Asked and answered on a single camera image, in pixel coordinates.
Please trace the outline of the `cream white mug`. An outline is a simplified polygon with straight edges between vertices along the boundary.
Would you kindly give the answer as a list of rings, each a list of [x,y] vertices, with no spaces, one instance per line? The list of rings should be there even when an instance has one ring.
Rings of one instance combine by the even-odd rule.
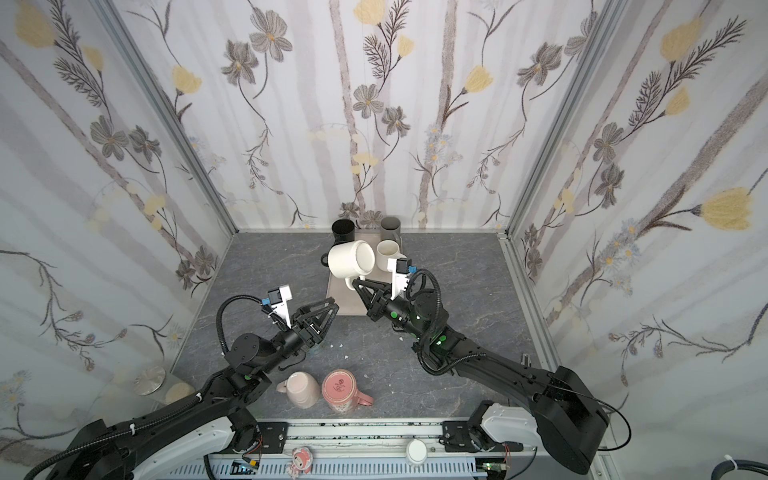
[[[376,266],[373,248],[363,240],[342,243],[332,247],[328,253],[327,264],[335,278],[345,282],[353,290],[355,279],[365,280]]]

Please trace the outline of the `light pink mug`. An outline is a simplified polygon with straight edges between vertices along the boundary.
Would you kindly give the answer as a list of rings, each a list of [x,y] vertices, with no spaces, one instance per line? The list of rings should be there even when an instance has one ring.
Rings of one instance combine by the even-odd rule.
[[[292,373],[277,385],[276,390],[285,394],[288,400],[300,409],[313,407],[321,397],[320,384],[312,375],[302,371]]]

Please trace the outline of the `dark pink mug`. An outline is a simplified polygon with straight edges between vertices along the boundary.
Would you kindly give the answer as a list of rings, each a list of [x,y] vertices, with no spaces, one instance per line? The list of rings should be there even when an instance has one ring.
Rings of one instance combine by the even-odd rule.
[[[330,408],[337,413],[346,414],[358,406],[374,405],[374,399],[359,390],[355,376],[345,369],[330,372],[323,380],[321,392]]]

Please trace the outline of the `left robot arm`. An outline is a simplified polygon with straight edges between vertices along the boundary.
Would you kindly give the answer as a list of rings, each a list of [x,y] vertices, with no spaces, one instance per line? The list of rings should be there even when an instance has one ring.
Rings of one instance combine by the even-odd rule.
[[[261,306],[277,326],[270,339],[243,333],[226,344],[223,314],[238,301],[261,300],[235,295],[219,307],[215,326],[227,366],[208,377],[203,387],[150,414],[107,426],[98,420],[83,427],[64,451],[33,467],[25,477],[47,472],[49,479],[132,479],[134,470],[165,447],[216,420],[227,420],[236,436],[254,434],[256,420],[247,412],[272,384],[269,374],[291,357],[304,355],[326,337],[338,312],[331,297],[299,308],[289,319]]]

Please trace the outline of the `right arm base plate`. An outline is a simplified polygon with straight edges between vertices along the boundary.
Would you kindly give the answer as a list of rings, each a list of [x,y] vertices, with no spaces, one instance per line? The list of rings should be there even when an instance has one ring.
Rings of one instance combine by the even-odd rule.
[[[469,420],[445,420],[441,424],[439,443],[448,453],[476,453],[481,450],[477,425]]]

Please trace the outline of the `grey ceramic mug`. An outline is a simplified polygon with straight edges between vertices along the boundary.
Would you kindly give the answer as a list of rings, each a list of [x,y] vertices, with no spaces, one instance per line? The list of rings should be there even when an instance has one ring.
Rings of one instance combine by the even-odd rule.
[[[398,245],[402,244],[401,221],[396,216],[386,216],[380,222],[380,240],[391,240]]]

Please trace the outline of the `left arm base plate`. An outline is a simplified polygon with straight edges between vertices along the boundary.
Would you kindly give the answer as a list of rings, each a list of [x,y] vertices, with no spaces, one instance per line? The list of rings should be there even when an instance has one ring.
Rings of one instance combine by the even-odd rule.
[[[288,422],[260,422],[256,451],[262,454],[282,454],[288,428]]]

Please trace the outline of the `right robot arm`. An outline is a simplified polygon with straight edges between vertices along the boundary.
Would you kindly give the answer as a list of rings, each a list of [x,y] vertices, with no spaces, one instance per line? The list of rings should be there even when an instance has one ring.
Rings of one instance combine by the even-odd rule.
[[[357,277],[347,285],[360,297],[369,319],[387,319],[395,330],[415,338],[412,350],[426,373],[454,373],[515,400],[532,415],[550,456],[574,473],[588,473],[604,450],[600,444],[610,425],[608,414],[620,412],[593,396],[574,371],[526,366],[450,327],[440,285],[426,269],[395,272],[390,283]]]

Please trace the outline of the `white ribbed mug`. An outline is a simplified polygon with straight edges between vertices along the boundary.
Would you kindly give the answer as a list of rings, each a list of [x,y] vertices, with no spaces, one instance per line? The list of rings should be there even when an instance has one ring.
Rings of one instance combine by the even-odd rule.
[[[402,257],[400,246],[394,240],[381,240],[376,246],[376,265],[383,272],[388,272],[388,263],[391,259],[397,260]]]

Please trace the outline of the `black and white mug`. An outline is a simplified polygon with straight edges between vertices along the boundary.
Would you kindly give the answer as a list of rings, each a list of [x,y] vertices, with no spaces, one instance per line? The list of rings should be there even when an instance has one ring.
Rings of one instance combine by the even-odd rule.
[[[355,240],[356,224],[350,219],[341,218],[334,221],[331,230],[334,238],[334,246],[350,243]]]

